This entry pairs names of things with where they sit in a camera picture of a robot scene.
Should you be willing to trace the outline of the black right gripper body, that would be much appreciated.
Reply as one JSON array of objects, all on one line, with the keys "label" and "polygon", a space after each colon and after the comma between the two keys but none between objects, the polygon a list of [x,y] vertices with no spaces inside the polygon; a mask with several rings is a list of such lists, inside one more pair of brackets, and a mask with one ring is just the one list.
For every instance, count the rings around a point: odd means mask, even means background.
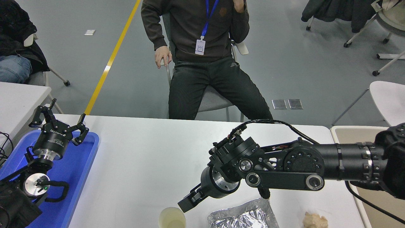
[{"label": "black right gripper body", "polygon": [[201,192],[212,198],[223,198],[236,192],[239,186],[240,182],[226,181],[214,166],[206,167],[201,174]]}]

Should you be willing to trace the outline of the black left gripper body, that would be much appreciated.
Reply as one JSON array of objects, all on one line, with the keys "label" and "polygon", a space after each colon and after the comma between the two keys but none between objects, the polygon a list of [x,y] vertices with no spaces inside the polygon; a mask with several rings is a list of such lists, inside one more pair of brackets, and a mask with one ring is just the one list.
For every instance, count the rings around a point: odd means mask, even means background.
[{"label": "black left gripper body", "polygon": [[56,159],[62,159],[69,141],[72,140],[72,132],[65,132],[70,127],[63,122],[57,122],[56,128],[52,123],[45,123],[42,126],[41,133],[32,152],[35,155],[40,155],[43,151],[52,151],[56,153]]}]

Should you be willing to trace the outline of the person's right hand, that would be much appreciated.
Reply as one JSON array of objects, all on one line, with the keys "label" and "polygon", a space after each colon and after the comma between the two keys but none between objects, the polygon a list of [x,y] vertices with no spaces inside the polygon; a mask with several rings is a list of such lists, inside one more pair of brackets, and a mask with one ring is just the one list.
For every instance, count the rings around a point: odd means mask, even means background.
[{"label": "person's right hand", "polygon": [[161,68],[161,62],[165,67],[172,62],[172,54],[167,46],[161,46],[155,50],[155,63],[158,69]]}]

